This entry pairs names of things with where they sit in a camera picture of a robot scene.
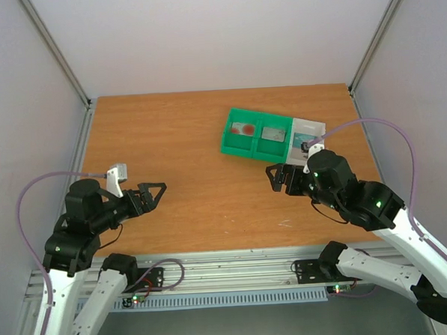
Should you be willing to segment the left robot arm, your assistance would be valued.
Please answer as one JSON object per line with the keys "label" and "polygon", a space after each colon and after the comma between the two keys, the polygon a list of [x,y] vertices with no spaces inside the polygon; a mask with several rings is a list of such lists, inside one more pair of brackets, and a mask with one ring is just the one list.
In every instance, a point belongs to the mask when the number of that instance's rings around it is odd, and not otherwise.
{"label": "left robot arm", "polygon": [[118,171],[110,169],[103,189],[96,175],[70,185],[65,212],[45,242],[38,266],[43,295],[32,335],[98,335],[117,297],[132,292],[138,304],[150,292],[161,291],[164,271],[159,262],[143,271],[134,256],[111,253],[99,269],[97,284],[80,311],[76,311],[94,254],[103,245],[100,235],[125,220],[152,212],[166,191],[164,183],[140,183],[122,190]]}

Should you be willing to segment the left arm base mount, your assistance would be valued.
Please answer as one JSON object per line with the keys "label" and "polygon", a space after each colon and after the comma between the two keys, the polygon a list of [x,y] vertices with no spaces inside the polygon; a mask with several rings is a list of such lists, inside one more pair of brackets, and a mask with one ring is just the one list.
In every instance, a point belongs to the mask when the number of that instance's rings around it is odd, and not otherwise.
{"label": "left arm base mount", "polygon": [[160,291],[160,289],[164,286],[164,273],[165,270],[162,267],[155,267],[133,287],[128,287],[124,293],[142,293],[148,290],[151,292]]}

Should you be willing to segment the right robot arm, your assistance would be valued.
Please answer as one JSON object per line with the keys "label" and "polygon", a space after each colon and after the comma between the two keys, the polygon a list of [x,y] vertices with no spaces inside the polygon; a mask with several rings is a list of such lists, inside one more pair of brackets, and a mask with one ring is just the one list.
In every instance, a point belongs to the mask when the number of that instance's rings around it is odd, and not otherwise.
{"label": "right robot arm", "polygon": [[407,261],[396,265],[346,244],[330,241],[319,256],[320,271],[329,279],[358,278],[403,295],[430,319],[447,325],[447,247],[415,218],[410,208],[385,184],[360,181],[346,159],[323,149],[305,166],[268,166],[275,192],[307,196],[336,211],[346,224],[372,232]]}

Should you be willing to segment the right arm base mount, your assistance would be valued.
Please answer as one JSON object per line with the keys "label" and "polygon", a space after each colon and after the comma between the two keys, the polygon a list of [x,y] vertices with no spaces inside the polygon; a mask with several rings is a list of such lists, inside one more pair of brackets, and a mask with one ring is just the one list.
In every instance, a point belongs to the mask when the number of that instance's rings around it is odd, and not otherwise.
{"label": "right arm base mount", "polygon": [[344,276],[335,266],[320,264],[317,259],[298,259],[291,263],[291,271],[299,284],[341,283],[355,280]]}

